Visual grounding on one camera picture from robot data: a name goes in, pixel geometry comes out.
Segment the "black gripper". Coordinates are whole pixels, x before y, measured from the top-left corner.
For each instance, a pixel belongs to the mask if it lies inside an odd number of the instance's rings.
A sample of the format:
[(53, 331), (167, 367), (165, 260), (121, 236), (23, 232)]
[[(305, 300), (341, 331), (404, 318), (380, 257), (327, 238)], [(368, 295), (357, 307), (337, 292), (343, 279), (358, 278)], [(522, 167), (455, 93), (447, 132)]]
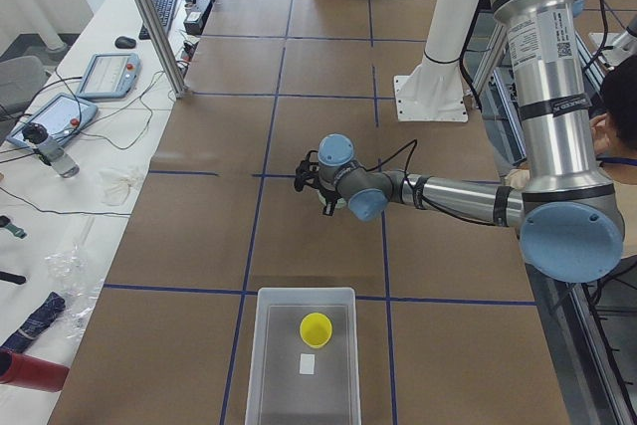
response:
[(322, 209), (322, 214), (325, 216), (332, 216), (339, 199), (339, 193), (329, 184), (323, 182), (318, 183), (318, 192), (325, 200), (325, 204)]

